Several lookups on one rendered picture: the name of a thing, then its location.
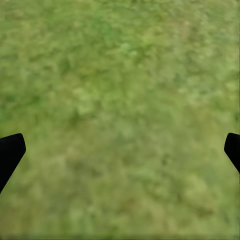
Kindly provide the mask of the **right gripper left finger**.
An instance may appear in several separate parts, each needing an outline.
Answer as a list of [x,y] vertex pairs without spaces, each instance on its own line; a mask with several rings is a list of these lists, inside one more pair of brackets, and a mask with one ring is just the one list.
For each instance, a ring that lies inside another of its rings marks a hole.
[[22,133],[0,138],[0,193],[26,152]]

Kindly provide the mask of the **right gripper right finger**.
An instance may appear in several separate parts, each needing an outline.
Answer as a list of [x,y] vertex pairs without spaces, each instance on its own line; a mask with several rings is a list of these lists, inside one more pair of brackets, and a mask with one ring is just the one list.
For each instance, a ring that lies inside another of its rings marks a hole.
[[224,151],[240,173],[240,135],[228,133]]

